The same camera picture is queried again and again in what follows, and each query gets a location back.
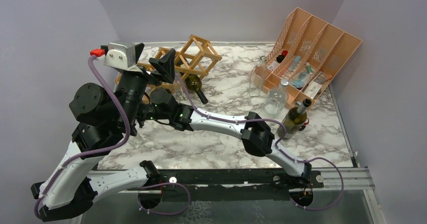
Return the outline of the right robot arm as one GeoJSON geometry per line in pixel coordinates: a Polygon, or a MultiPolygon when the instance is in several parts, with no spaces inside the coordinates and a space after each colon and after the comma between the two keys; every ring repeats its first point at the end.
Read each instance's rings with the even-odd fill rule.
{"type": "Polygon", "coordinates": [[[149,104],[139,106],[136,119],[168,120],[169,125],[179,131],[211,131],[239,139],[245,151],[256,157],[267,157],[290,176],[291,182],[298,188],[309,186],[312,166],[280,144],[280,138],[274,135],[267,124],[268,119],[261,118],[255,112],[246,116],[230,116],[211,113],[193,104],[178,103],[166,90],[152,92],[149,104]]]}

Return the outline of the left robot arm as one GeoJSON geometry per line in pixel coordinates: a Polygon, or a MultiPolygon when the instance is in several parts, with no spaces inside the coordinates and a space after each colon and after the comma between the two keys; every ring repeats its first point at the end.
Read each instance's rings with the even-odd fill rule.
{"type": "Polygon", "coordinates": [[[176,52],[171,49],[159,59],[151,58],[155,71],[149,72],[136,64],[143,49],[143,43],[112,42],[91,51],[88,65],[98,83],[86,83],[77,90],[69,108],[78,126],[67,152],[46,181],[31,187],[38,219],[70,219],[108,194],[141,186],[152,189],[160,183],[160,173],[151,161],[100,180],[88,177],[106,155],[136,135],[136,122],[165,117],[142,99],[147,85],[174,81],[176,52]]]}

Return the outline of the green wine bottle silver neck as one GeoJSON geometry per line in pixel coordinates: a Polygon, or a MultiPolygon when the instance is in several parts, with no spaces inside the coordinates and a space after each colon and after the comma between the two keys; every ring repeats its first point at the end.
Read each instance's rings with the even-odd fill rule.
{"type": "Polygon", "coordinates": [[[188,91],[196,93],[202,104],[205,105],[208,103],[208,99],[202,91],[201,79],[197,75],[189,74],[188,77],[184,80],[184,82],[188,91]]]}

